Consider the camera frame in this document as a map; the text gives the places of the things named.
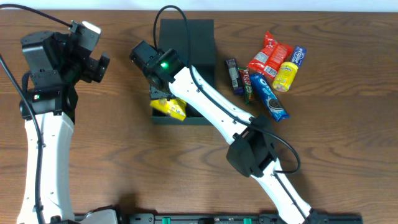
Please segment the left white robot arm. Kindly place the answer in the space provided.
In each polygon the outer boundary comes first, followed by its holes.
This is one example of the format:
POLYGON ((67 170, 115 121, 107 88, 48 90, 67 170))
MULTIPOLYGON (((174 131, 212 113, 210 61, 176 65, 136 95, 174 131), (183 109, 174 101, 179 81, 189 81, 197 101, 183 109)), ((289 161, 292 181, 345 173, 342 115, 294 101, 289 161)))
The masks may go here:
POLYGON ((29 65, 23 89, 34 116, 20 104, 28 140, 27 177, 18 223, 72 222, 69 152, 78 95, 75 84, 100 82, 110 59, 90 57, 101 31, 78 26, 69 34, 41 31, 22 38, 29 65))

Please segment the red snack bag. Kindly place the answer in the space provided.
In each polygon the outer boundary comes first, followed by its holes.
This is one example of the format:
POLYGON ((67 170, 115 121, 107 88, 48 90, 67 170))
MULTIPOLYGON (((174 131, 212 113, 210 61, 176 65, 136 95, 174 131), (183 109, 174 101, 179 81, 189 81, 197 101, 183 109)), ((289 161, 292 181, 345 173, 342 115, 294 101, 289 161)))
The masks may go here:
POLYGON ((292 52, 292 46, 278 42, 273 35, 267 31, 264 35, 263 48, 248 63, 247 68, 273 80, 282 63, 285 62, 292 52))

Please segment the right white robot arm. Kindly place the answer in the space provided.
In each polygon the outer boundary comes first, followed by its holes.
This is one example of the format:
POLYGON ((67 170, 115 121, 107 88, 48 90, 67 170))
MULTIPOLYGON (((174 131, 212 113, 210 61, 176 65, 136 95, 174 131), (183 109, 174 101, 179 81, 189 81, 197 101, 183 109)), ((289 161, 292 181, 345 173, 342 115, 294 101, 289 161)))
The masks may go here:
POLYGON ((266 129, 264 117, 255 118, 228 101, 174 49, 163 52, 142 41, 129 58, 156 88, 186 101, 221 133, 229 144, 228 162, 263 188, 285 223, 309 223, 312 208, 282 170, 274 144, 281 138, 266 129))

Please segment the dark purple chocolate bar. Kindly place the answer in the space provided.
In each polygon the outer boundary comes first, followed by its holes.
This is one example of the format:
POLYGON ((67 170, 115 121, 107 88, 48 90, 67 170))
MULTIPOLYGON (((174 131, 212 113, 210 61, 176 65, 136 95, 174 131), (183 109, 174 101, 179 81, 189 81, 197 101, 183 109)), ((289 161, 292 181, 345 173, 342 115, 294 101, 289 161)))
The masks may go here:
POLYGON ((229 76, 231 78, 233 93, 235 95, 244 95, 243 83, 239 75, 238 67, 236 65, 236 59, 227 59, 225 62, 228 68, 229 76))

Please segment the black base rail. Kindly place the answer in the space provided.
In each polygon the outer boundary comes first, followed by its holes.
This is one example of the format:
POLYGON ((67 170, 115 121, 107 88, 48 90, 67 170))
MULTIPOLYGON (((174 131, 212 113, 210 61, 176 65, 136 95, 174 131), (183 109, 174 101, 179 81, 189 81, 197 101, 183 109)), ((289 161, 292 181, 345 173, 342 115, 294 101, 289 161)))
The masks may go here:
MULTIPOLYGON (((154 215, 136 213, 123 215, 119 223, 130 224, 283 224, 278 215, 263 213, 260 215, 154 215)), ((360 215, 329 215, 313 211, 307 223, 314 224, 363 224, 360 215)))

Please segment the red KitKat bar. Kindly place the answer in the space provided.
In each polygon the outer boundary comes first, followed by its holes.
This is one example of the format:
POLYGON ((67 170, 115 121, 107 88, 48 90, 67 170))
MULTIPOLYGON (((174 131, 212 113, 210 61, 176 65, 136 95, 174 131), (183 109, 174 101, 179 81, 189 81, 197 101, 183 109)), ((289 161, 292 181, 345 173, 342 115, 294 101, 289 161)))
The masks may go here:
POLYGON ((238 72, 243 82, 246 104, 249 104, 250 102, 254 101, 254 93, 250 81, 249 69, 246 67, 239 67, 238 72))

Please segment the yellow snack bag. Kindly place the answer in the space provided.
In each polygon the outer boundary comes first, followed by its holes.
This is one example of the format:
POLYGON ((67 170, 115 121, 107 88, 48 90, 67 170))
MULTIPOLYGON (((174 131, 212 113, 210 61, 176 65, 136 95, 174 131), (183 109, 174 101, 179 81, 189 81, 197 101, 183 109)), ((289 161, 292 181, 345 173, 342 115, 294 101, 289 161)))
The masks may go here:
POLYGON ((180 98, 151 100, 150 106, 180 121, 183 121, 187 117, 187 102, 180 98))

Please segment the yellow plastic jar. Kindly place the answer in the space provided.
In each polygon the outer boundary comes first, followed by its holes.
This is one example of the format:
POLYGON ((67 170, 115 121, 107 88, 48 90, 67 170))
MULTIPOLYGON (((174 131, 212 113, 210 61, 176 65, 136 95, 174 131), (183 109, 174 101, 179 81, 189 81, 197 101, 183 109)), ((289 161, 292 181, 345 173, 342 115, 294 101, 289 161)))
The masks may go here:
POLYGON ((299 67, 293 62, 282 63, 274 78, 272 87, 279 92, 287 92, 293 83, 298 69, 299 67))

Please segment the blue Oreo cookie pack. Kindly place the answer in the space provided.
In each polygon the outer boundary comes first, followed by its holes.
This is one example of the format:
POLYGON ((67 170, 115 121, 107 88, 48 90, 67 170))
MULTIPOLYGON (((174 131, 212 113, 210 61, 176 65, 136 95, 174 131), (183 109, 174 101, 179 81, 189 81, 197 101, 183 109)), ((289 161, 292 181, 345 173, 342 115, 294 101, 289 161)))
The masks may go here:
POLYGON ((264 76, 260 73, 253 73, 250 74, 249 77, 256 93, 265 104, 273 119, 279 122, 283 119, 290 118, 290 115, 286 112, 279 99, 275 96, 264 76))

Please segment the blue gum packet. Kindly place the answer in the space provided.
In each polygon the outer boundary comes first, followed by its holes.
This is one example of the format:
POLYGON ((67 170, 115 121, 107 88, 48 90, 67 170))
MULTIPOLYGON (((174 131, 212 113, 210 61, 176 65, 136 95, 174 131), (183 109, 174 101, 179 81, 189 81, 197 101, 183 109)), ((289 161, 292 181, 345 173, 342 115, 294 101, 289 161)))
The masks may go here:
POLYGON ((300 68, 303 64, 303 60, 304 60, 306 54, 307 54, 307 49, 305 47, 296 45, 294 47, 294 51, 292 52, 290 61, 292 63, 296 64, 296 66, 298 66, 298 68, 300 68))

